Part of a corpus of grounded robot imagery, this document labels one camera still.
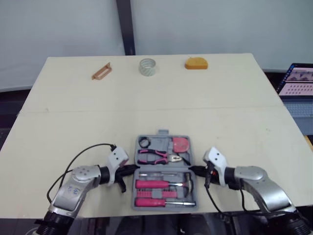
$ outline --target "pink screwdriver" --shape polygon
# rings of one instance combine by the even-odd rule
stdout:
[[[185,186],[185,183],[171,183],[164,180],[136,180],[136,188],[168,188],[169,186]]]
[[[165,207],[166,204],[172,205],[183,205],[183,206],[195,206],[195,202],[167,202],[165,199],[148,199],[148,198],[137,198],[135,205],[137,207]]]

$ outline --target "yellow sponge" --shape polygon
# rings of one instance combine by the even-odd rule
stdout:
[[[208,63],[202,57],[189,58],[185,63],[185,68],[188,70],[206,70],[207,67]]]

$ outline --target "table surface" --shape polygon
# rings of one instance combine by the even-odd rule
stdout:
[[[205,54],[208,70],[193,71],[183,66],[189,56],[148,56],[157,64],[152,77],[138,71],[147,56],[48,58],[0,152],[0,217],[43,217],[47,189],[80,150],[116,143],[132,164],[136,137],[158,129],[188,135],[196,165],[215,146],[229,166],[264,168],[296,206],[313,204],[312,151],[253,56]],[[112,72],[91,80],[108,62]],[[91,149],[73,166],[103,166],[108,154]],[[124,194],[118,185],[90,191],[79,216],[164,213],[134,211],[132,176],[125,183]],[[215,212],[203,184],[197,177],[197,212]],[[241,210],[238,192],[212,185],[211,193],[221,210]]]

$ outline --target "pliers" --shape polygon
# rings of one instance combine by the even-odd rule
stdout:
[[[142,165],[156,165],[156,164],[168,164],[169,162],[179,162],[182,161],[182,158],[178,155],[168,154],[166,151],[158,151],[155,149],[139,149],[138,153],[151,153],[161,156],[161,159],[155,161],[145,161],[145,160],[138,160],[138,164]]]

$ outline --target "white backdrop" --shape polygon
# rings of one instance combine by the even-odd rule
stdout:
[[[132,0],[136,54],[252,52],[263,69],[313,63],[313,0]]]
[[[48,56],[124,55],[115,0],[0,0],[0,92],[29,88]]]

